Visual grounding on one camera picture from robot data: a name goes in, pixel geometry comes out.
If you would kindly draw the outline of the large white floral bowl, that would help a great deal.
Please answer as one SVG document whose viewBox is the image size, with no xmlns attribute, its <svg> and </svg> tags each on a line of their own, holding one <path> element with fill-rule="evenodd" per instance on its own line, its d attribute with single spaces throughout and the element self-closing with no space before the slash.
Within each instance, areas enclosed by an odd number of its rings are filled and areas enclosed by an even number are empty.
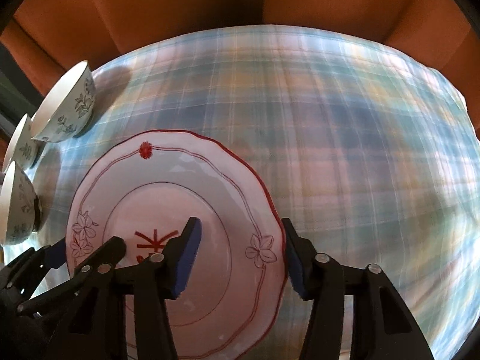
<svg viewBox="0 0 480 360">
<path fill-rule="evenodd" d="M 95 98 L 89 63 L 80 61 L 60 77 L 32 117 L 32 139 L 56 143 L 74 137 L 88 123 Z"/>
</svg>

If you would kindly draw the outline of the orange curtain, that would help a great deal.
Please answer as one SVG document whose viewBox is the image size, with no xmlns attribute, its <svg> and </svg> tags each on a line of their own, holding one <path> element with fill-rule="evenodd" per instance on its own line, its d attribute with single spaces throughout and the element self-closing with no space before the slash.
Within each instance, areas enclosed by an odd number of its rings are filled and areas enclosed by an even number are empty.
<svg viewBox="0 0 480 360">
<path fill-rule="evenodd" d="M 1 45 L 41 94 L 86 59 L 97 68 L 185 33 L 252 24 L 377 41 L 438 69 L 479 122 L 479 36 L 455 0 L 1 0 Z"/>
</svg>

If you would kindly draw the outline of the plaid tablecloth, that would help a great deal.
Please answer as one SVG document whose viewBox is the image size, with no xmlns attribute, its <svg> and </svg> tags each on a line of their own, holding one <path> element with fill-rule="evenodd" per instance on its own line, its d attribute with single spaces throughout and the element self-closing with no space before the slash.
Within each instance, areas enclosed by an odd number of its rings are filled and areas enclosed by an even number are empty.
<svg viewBox="0 0 480 360">
<path fill-rule="evenodd" d="M 356 37 L 279 25 L 161 41 L 94 73 L 83 134 L 30 169 L 46 225 L 6 260 L 62 238 L 90 166 L 154 128 L 213 138 L 250 164 L 280 216 L 340 263 L 376 263 L 436 359 L 479 318 L 479 140 L 438 71 Z"/>
</svg>

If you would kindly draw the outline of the white plate red rim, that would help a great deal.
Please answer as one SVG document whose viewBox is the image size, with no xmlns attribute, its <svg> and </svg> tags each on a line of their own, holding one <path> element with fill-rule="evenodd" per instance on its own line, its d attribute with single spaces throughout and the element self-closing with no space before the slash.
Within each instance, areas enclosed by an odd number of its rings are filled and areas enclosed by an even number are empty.
<svg viewBox="0 0 480 360">
<path fill-rule="evenodd" d="M 101 156 L 80 182 L 67 221 L 74 269 L 113 236 L 121 267 L 164 251 L 189 218 L 202 237 L 186 289 L 167 302 L 181 359 L 237 359 L 265 337 L 287 280 L 286 237 L 258 175 L 213 139 L 154 130 Z"/>
</svg>

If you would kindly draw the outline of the small white floral bowl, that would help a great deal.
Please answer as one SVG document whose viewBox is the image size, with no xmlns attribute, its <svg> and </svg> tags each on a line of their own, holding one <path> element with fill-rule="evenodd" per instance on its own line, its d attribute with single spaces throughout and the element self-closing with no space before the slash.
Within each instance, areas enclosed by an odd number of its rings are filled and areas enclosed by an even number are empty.
<svg viewBox="0 0 480 360">
<path fill-rule="evenodd" d="M 15 161 L 23 170 L 29 169 L 34 163 L 38 144 L 32 139 L 31 123 L 30 116 L 25 114 L 16 126 L 4 156 L 3 172 L 7 171 L 12 161 Z"/>
</svg>

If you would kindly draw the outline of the white floral bowl near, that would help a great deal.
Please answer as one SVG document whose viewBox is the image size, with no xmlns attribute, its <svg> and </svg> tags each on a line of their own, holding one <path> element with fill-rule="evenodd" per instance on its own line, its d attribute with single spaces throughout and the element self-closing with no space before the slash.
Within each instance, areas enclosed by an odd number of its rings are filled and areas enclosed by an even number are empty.
<svg viewBox="0 0 480 360">
<path fill-rule="evenodd" d="M 38 229 L 39 198 L 22 168 L 12 161 L 1 186 L 1 246 L 18 245 Z"/>
</svg>

